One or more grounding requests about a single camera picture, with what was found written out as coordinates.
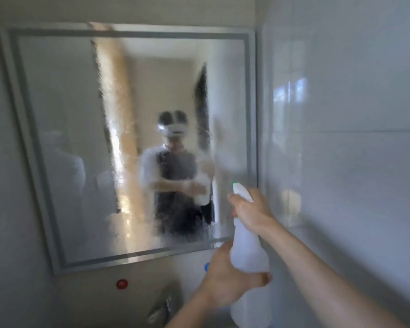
white tile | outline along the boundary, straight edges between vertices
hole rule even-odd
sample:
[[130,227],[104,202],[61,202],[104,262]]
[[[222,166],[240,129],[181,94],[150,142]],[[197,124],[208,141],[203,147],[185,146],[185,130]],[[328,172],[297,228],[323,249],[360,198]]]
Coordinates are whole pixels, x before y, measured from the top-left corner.
[[410,133],[302,137],[302,214],[410,299]]
[[292,131],[410,130],[410,0],[398,2],[294,0],[307,98]]

spray bottle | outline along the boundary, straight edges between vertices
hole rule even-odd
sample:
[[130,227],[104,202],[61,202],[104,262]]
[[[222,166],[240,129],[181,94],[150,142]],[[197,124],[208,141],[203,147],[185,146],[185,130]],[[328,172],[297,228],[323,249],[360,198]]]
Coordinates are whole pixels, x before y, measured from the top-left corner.
[[[240,183],[233,184],[233,191],[253,202],[248,190]],[[230,251],[234,267],[246,273],[268,272],[269,258],[258,236],[248,231],[239,218],[234,219],[234,225],[234,244]],[[272,322],[269,286],[247,291],[232,304],[231,316],[240,328],[268,328]]]

